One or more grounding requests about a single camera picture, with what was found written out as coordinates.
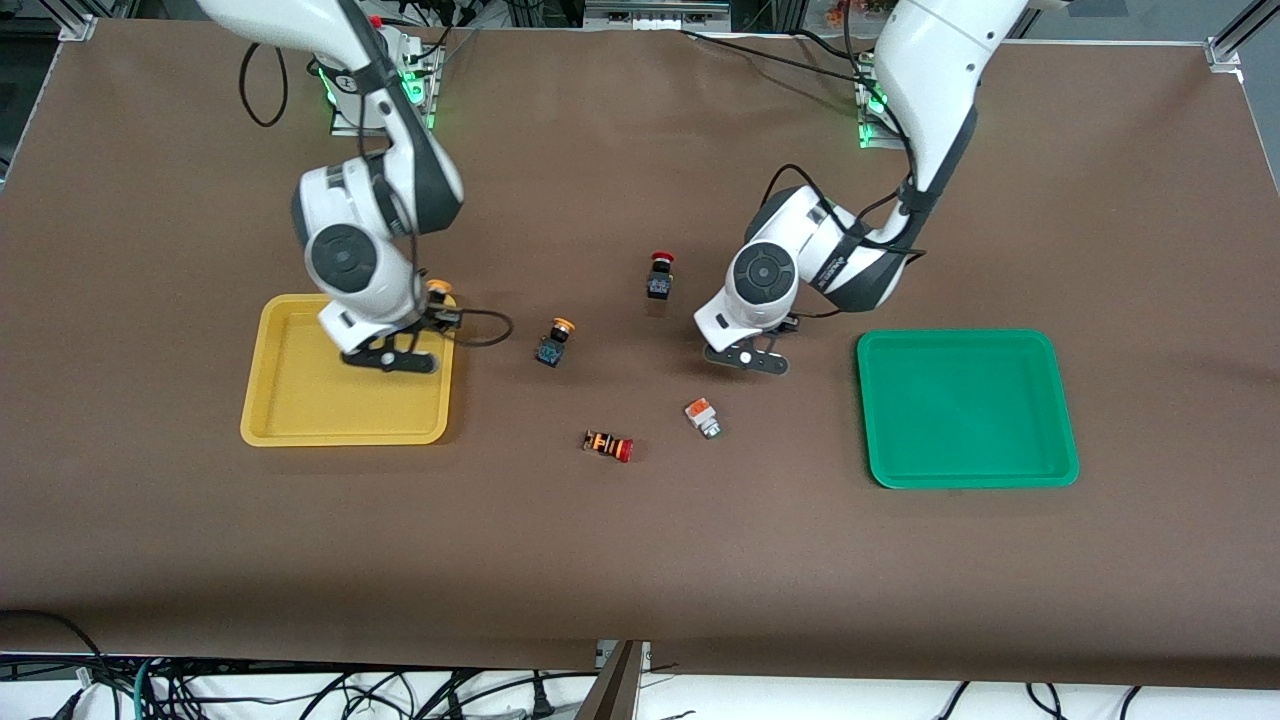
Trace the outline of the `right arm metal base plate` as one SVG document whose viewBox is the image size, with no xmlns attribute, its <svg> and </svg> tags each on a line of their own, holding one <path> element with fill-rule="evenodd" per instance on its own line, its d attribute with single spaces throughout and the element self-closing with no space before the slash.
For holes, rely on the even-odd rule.
<svg viewBox="0 0 1280 720">
<path fill-rule="evenodd" d="M 407 36 L 389 51 L 399 81 L 408 100 L 428 129 L 434 127 L 436 99 L 442 81 L 442 67 L 445 47 L 438 44 L 424 44 L 422 40 Z M 332 110 L 330 135 L 355 137 L 358 133 L 360 99 L 349 77 L 338 70 L 330 70 L 317 64 L 317 77 L 321 79 L 328 104 Z"/>
</svg>

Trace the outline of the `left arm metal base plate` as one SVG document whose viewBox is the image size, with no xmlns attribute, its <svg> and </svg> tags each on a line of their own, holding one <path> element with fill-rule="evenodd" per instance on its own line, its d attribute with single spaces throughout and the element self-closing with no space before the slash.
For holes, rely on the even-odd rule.
<svg viewBox="0 0 1280 720">
<path fill-rule="evenodd" d="M 876 76 L 876 54 L 863 51 L 856 55 L 858 76 L 863 82 L 858 86 L 859 142 L 863 149 L 904 150 L 905 143 L 900 129 L 890 117 L 887 92 L 883 91 Z"/>
</svg>

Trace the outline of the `brown table cover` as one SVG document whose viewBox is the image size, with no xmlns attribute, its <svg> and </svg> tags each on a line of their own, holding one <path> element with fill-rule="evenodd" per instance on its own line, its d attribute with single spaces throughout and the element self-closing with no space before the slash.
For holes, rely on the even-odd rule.
<svg viewBox="0 0 1280 720">
<path fill-rule="evenodd" d="M 262 306 L 311 287 L 294 183 L 355 154 L 300 56 L 253 126 L 243 49 L 111 20 L 59 53 L 0 193 L 0 609 L 113 653 L 589 667 L 635 638 L 684 673 L 1280 688 L 1280 195 L 1199 47 L 1001 47 L 925 258 L 771 377 L 705 363 L 692 311 L 780 165 L 852 209 L 900 182 L 849 92 L 675 33 L 483 31 L 436 122 L 466 204 L 422 255 L 516 332 L 460 354 L 440 442 L 383 448 L 241 437 Z M 854 343 L 910 327 L 1048 336 L 1076 482 L 878 486 Z"/>
</svg>

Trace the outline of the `grey metal box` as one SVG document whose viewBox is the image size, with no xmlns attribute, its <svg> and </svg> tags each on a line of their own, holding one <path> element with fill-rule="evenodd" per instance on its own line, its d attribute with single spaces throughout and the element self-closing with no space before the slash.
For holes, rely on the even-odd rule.
<svg viewBox="0 0 1280 720">
<path fill-rule="evenodd" d="M 584 29 L 731 32 L 730 0 L 584 0 Z"/>
</svg>

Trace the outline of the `grey table leg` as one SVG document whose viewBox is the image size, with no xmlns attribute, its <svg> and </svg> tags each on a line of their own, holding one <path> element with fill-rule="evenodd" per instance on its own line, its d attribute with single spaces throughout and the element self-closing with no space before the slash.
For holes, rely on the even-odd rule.
<svg viewBox="0 0 1280 720">
<path fill-rule="evenodd" d="M 635 720 L 643 675 L 652 669 L 648 641 L 599 641 L 603 662 L 573 720 Z"/>
</svg>

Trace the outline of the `yellow plastic tray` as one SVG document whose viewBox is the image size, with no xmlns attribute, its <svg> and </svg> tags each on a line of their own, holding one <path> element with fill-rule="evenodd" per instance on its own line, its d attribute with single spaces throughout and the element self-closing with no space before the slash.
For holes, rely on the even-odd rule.
<svg viewBox="0 0 1280 720">
<path fill-rule="evenodd" d="M 284 293 L 261 314 L 239 432 L 255 447 L 431 445 L 445 433 L 454 342 L 424 332 L 431 374 L 344 363 L 321 328 L 323 293 Z"/>
</svg>

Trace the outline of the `green plastic tray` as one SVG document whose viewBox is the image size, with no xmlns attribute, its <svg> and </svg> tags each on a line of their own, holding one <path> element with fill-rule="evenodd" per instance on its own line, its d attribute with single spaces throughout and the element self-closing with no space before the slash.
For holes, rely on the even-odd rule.
<svg viewBox="0 0 1280 720">
<path fill-rule="evenodd" d="M 872 331 L 856 343 L 872 477 L 890 489 L 1061 488 L 1080 473 L 1059 360 L 1033 329 Z"/>
</svg>

